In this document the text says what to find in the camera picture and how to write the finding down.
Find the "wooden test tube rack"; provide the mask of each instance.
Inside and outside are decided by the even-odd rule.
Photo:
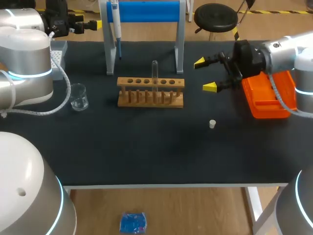
[[[158,92],[152,92],[154,86],[152,78],[119,77],[117,86],[121,87],[118,97],[119,107],[149,107],[149,108],[183,108],[182,88],[185,87],[184,79],[158,78]],[[135,90],[132,87],[143,87],[144,90]]]

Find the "orange plastic container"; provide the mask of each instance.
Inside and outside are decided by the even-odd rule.
[[[296,110],[294,81],[288,71],[273,75],[276,87],[284,103]],[[250,110],[255,118],[288,118],[291,113],[279,103],[269,81],[263,72],[258,76],[246,78],[242,85]]]

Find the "black tablecloth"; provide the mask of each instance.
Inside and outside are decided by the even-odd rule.
[[[115,75],[106,76],[103,43],[69,42],[66,72],[87,88],[89,107],[68,104],[47,117],[9,114],[0,131],[31,141],[64,185],[287,183],[313,163],[313,121],[299,117],[257,120],[242,90],[211,94],[202,85],[226,78],[222,65],[199,70],[204,55],[231,51],[233,42],[186,42],[184,74],[176,74],[171,42],[124,42]],[[118,76],[185,78],[183,109],[118,108]],[[64,99],[54,82],[48,111]],[[209,121],[215,119],[215,129]]]

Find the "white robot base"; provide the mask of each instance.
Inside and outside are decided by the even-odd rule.
[[[74,235],[76,211],[40,152],[0,132],[0,235]]]

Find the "glass test tube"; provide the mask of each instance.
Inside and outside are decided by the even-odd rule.
[[[157,92],[157,79],[158,79],[158,63],[156,60],[152,61],[152,91]]]

